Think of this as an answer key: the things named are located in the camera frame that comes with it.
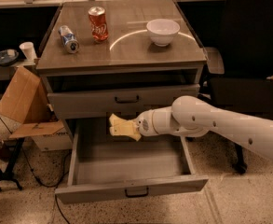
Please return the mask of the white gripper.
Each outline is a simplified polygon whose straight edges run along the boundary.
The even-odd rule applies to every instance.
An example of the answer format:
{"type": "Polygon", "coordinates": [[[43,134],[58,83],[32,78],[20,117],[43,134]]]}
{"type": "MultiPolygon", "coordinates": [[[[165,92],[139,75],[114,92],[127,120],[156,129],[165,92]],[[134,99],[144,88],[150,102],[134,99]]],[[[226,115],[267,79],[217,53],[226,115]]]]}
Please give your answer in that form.
{"type": "Polygon", "coordinates": [[[110,134],[112,136],[127,136],[139,141],[143,136],[156,136],[157,132],[153,124],[153,110],[144,111],[135,120],[136,127],[131,120],[122,119],[115,114],[109,118],[112,125],[110,127],[110,134]]]}

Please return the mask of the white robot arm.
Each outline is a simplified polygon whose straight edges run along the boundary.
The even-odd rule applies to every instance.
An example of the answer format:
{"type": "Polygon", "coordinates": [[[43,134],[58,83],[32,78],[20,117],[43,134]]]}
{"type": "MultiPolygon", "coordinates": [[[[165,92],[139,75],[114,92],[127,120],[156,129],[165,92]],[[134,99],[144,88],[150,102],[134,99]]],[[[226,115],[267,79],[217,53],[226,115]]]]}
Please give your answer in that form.
{"type": "Polygon", "coordinates": [[[135,119],[111,115],[109,122],[112,136],[127,136],[136,141],[143,136],[200,137],[214,132],[273,161],[273,120],[223,110],[192,96],[179,97],[167,107],[144,111],[135,119]]]}

